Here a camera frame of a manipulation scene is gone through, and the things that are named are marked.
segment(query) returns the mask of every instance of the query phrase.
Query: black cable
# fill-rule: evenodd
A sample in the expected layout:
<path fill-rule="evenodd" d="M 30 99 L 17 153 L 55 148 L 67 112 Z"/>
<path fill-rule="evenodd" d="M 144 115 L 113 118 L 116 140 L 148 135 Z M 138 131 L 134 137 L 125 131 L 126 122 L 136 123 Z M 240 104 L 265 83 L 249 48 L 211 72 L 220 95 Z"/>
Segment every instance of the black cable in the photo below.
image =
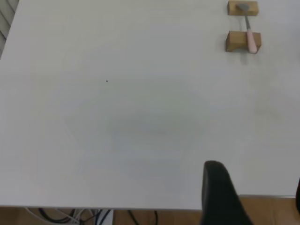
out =
<path fill-rule="evenodd" d="M 48 216 L 48 214 L 42 208 L 38 208 L 38 211 L 42 215 L 42 217 L 44 217 L 46 220 L 48 220 L 51 223 L 66 224 L 67 222 L 69 222 L 71 220 L 69 217 L 64 217 L 62 219 L 53 219 L 50 216 Z M 73 217 L 74 213 L 75 213 L 75 210 L 73 209 L 69 216 Z"/>
<path fill-rule="evenodd" d="M 103 210 L 100 210 L 99 213 L 98 213 L 98 215 L 96 216 L 95 225 L 97 225 L 99 216 L 100 216 L 100 214 L 101 214 L 102 211 L 103 211 Z"/>
<path fill-rule="evenodd" d="M 105 219 L 106 219 L 106 217 L 108 216 L 108 214 L 110 213 L 110 211 L 111 211 L 111 210 L 108 210 L 108 211 L 104 214 L 104 216 L 103 216 L 103 218 L 101 219 L 99 225 L 102 225 L 102 224 L 103 224 L 103 222 L 105 221 Z"/>
<path fill-rule="evenodd" d="M 133 215 L 131 210 L 127 210 L 128 214 L 130 215 L 131 219 L 133 220 L 135 225 L 139 225 L 138 221 L 136 220 L 135 216 Z M 155 225 L 158 225 L 158 212 L 154 210 L 155 215 Z"/>
<path fill-rule="evenodd" d="M 131 219 L 133 220 L 135 225 L 139 225 L 139 223 L 137 222 L 136 218 L 134 217 L 133 213 L 131 210 L 127 210 L 128 214 L 130 215 Z"/>
<path fill-rule="evenodd" d="M 158 225 L 158 212 L 154 210 L 154 215 L 155 215 L 155 225 Z"/>
<path fill-rule="evenodd" d="M 86 220 L 82 220 L 83 224 L 86 223 L 86 222 L 88 222 L 90 219 L 93 219 L 94 217 L 96 217 L 96 218 L 99 217 L 99 215 L 101 214 L 101 212 L 102 212 L 102 210 L 100 210 L 97 214 L 95 214 L 95 215 L 87 218 Z"/>

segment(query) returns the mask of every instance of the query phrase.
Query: cable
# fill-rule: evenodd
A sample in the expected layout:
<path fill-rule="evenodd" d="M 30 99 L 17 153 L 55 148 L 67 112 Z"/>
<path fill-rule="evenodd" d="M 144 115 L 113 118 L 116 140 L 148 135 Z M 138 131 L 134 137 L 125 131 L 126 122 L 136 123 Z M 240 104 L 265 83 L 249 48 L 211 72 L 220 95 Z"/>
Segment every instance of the cable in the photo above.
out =
<path fill-rule="evenodd" d="M 139 225 L 139 223 L 137 222 L 136 218 L 134 217 L 133 213 L 131 210 L 127 210 L 128 214 L 130 215 L 131 219 L 133 220 L 135 225 Z"/>
<path fill-rule="evenodd" d="M 81 223 L 84 224 L 84 223 L 88 222 L 90 219 L 93 219 L 94 217 L 98 217 L 101 214 L 101 212 L 102 212 L 102 210 L 100 210 L 100 212 L 98 212 L 97 214 L 87 218 L 86 220 L 80 220 L 80 221 L 81 221 Z"/>
<path fill-rule="evenodd" d="M 95 221 L 95 225 L 97 225 L 97 223 L 98 223 L 98 219 L 99 219 L 99 217 L 100 217 L 100 215 L 101 215 L 102 211 L 103 211 L 103 210 L 100 210 L 100 211 L 97 213 L 97 216 L 96 216 L 96 221 Z"/>
<path fill-rule="evenodd" d="M 130 215 L 131 219 L 133 220 L 135 225 L 139 225 L 138 221 L 136 220 L 135 216 L 133 215 L 131 210 L 127 210 L 128 214 Z M 155 215 L 155 225 L 158 225 L 158 212 L 154 210 Z"/>
<path fill-rule="evenodd" d="M 80 216 L 84 211 L 85 209 L 80 210 L 79 213 L 75 216 L 75 219 L 80 220 Z"/>
<path fill-rule="evenodd" d="M 47 220 L 45 220 L 44 218 L 42 217 L 39 217 L 38 215 L 36 215 L 34 212 L 32 212 L 29 208 L 25 208 L 31 215 L 33 215 L 35 218 L 38 218 L 39 220 L 45 222 L 45 223 L 48 223 L 50 225 L 57 225 L 57 223 L 51 223 Z"/>
<path fill-rule="evenodd" d="M 46 220 L 48 220 L 51 223 L 65 224 L 71 220 L 68 217 L 64 217 L 62 219 L 53 219 L 50 216 L 48 216 L 47 213 L 42 208 L 38 208 L 38 211 L 42 215 L 42 217 L 44 217 Z M 72 210 L 69 216 L 73 217 L 74 212 L 75 212 L 75 210 Z"/>
<path fill-rule="evenodd" d="M 155 225 L 158 225 L 158 212 L 154 210 L 154 215 L 155 215 Z"/>
<path fill-rule="evenodd" d="M 75 223 L 79 223 L 79 220 L 75 219 L 74 217 L 71 217 L 70 215 L 68 215 L 67 213 L 59 210 L 59 209 L 55 209 L 56 211 L 58 211 L 59 213 L 65 215 L 66 217 L 69 217 L 71 219 L 71 221 L 75 222 Z"/>
<path fill-rule="evenodd" d="M 104 216 L 103 216 L 103 218 L 101 219 L 99 225 L 102 225 L 102 224 L 103 224 L 103 222 L 105 221 L 105 219 L 106 219 L 106 217 L 108 216 L 108 214 L 110 213 L 110 211 L 111 211 L 111 210 L 108 210 L 108 211 L 104 214 Z"/>

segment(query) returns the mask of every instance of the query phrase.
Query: wooden block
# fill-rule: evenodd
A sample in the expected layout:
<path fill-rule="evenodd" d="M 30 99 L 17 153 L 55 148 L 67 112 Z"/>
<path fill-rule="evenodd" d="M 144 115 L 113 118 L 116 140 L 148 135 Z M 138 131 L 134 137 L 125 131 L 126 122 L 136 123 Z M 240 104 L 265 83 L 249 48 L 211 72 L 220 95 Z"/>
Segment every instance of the wooden block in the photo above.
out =
<path fill-rule="evenodd" d="M 253 33 L 257 51 L 262 46 L 262 38 L 260 33 Z M 226 39 L 226 51 L 232 52 L 235 49 L 248 49 L 247 33 L 242 31 L 230 31 Z"/>
<path fill-rule="evenodd" d="M 227 5 L 228 15 L 244 15 L 243 10 L 241 10 L 237 5 L 240 3 L 247 3 L 249 5 L 249 10 L 247 15 L 257 15 L 258 14 L 258 3 L 257 1 L 229 1 Z"/>

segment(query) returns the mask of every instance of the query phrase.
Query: white surface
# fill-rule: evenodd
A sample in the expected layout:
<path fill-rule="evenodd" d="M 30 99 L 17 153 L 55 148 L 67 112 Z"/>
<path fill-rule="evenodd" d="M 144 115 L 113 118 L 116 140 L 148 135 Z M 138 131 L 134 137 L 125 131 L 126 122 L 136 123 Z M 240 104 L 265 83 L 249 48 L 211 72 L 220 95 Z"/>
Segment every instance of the white surface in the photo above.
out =
<path fill-rule="evenodd" d="M 203 163 L 244 195 L 300 176 L 300 1 L 23 0 L 0 60 L 0 204 L 200 209 Z"/>

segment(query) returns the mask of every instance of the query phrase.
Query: wooden stand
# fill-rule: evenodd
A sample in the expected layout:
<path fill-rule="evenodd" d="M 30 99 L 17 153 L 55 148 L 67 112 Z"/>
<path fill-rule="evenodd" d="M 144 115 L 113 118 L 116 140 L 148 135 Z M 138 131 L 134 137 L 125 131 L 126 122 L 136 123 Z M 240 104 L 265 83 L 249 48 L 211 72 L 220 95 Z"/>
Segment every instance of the wooden stand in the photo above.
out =
<path fill-rule="evenodd" d="M 258 51 L 262 46 L 261 34 L 253 33 L 253 36 Z M 248 49 L 247 33 L 242 31 L 230 31 L 226 39 L 226 51 L 231 53 L 238 48 Z"/>
<path fill-rule="evenodd" d="M 227 5 L 228 15 L 244 15 L 244 12 L 237 6 L 240 3 L 247 3 L 249 5 L 249 10 L 247 15 L 258 14 L 257 1 L 229 1 Z"/>

